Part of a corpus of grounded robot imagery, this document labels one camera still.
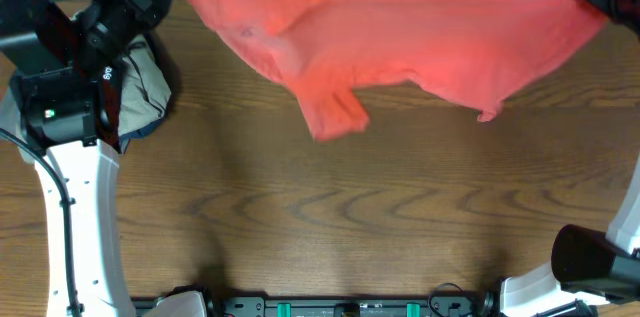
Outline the red soccer t-shirt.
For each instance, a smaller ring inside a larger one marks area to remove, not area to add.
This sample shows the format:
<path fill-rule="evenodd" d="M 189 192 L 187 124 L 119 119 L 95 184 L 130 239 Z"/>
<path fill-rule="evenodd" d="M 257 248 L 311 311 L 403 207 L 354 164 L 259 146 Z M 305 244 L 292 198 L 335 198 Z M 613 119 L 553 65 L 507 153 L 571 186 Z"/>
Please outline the red soccer t-shirt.
<path fill-rule="evenodd" d="M 312 136 L 365 129 L 358 88 L 411 82 L 493 119 L 605 25 L 586 0 L 187 0 L 297 99 Z"/>

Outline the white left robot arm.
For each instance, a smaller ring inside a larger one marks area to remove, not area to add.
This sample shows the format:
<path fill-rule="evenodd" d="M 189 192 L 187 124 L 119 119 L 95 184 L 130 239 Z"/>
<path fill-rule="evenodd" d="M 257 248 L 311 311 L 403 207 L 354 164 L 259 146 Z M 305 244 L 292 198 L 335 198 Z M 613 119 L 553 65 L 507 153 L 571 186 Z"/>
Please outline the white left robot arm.
<path fill-rule="evenodd" d="M 205 316 L 194 288 L 127 290 L 116 221 L 123 59 L 172 0 L 1 0 L 19 113 L 7 139 L 35 163 L 47 222 L 50 316 Z"/>

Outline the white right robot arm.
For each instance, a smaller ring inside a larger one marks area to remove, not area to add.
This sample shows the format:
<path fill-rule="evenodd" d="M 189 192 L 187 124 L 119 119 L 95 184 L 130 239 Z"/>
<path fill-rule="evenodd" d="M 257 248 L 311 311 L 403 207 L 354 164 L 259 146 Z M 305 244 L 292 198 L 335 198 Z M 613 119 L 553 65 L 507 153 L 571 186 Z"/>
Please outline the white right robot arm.
<path fill-rule="evenodd" d="M 587 0 L 612 22 L 639 32 L 639 0 Z M 608 230 L 567 225 L 551 259 L 503 280 L 478 316 L 595 316 L 607 304 L 639 300 L 639 171 Z"/>

